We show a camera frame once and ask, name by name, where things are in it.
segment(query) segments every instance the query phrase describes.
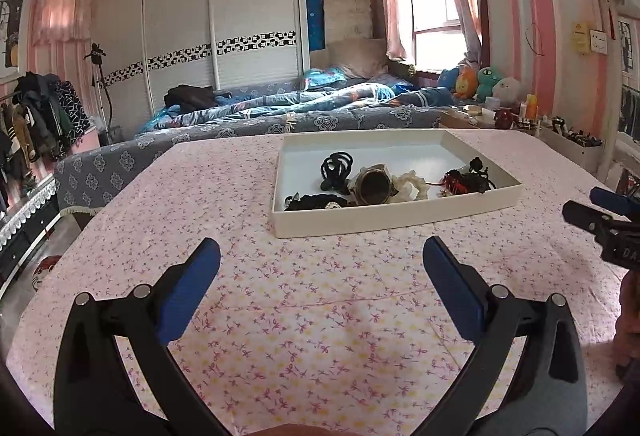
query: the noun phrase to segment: wall socket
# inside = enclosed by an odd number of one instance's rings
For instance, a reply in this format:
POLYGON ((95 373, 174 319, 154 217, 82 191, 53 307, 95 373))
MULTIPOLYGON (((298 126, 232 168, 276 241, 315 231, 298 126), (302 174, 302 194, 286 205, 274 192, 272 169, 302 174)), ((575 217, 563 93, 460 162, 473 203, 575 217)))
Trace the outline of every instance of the wall socket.
POLYGON ((605 32, 591 30, 591 51, 607 54, 607 34, 605 32))

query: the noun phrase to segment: white tray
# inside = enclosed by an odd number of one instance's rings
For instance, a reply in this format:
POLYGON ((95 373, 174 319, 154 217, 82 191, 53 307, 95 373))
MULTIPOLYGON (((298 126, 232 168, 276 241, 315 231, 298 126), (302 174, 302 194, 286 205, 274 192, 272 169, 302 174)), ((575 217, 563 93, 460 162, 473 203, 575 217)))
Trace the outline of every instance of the white tray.
POLYGON ((446 221, 476 213, 512 207, 523 184, 490 159, 442 129, 382 129, 366 131, 308 132, 284 136, 278 158, 271 217, 276 237, 316 237, 375 231, 446 221), (440 197, 441 187, 431 187, 429 199, 369 207, 284 212, 287 196, 322 194, 320 166, 333 152, 353 156, 350 177, 362 167, 383 163, 393 175, 410 170, 427 182, 439 183, 443 175, 478 156, 496 189, 484 194, 440 197))

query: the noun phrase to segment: framed picture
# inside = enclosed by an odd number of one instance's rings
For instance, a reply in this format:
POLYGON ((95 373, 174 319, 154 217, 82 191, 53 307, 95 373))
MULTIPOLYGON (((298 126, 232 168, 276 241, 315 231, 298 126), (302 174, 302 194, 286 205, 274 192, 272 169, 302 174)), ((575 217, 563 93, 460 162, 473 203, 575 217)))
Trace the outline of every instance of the framed picture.
POLYGON ((27 72, 33 0, 0 0, 0 83, 27 72))

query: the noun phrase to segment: floor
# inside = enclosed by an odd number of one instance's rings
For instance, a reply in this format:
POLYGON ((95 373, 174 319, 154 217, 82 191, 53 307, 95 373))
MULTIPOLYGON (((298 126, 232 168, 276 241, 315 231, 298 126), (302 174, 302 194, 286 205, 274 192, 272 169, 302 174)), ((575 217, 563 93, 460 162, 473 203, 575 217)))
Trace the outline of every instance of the floor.
POLYGON ((0 300, 0 356, 3 360, 6 359, 11 347, 22 312, 36 294, 31 284, 34 269, 45 257, 65 253, 78 235, 80 235, 80 228, 74 217, 72 215, 62 217, 56 223, 50 238, 40 245, 30 262, 24 266, 19 277, 14 279, 14 283, 0 300))

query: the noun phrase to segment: pink striped wall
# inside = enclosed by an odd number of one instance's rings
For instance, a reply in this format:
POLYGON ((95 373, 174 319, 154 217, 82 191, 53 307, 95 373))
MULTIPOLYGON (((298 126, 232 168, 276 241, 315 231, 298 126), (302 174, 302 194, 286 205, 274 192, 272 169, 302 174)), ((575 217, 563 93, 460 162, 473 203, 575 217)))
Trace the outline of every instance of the pink striped wall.
POLYGON ((575 53, 570 40, 574 22, 602 26, 598 0, 489 0, 489 10, 494 67, 538 96, 541 115, 601 134, 607 59, 575 53), (492 7, 499 8, 493 15, 492 7))

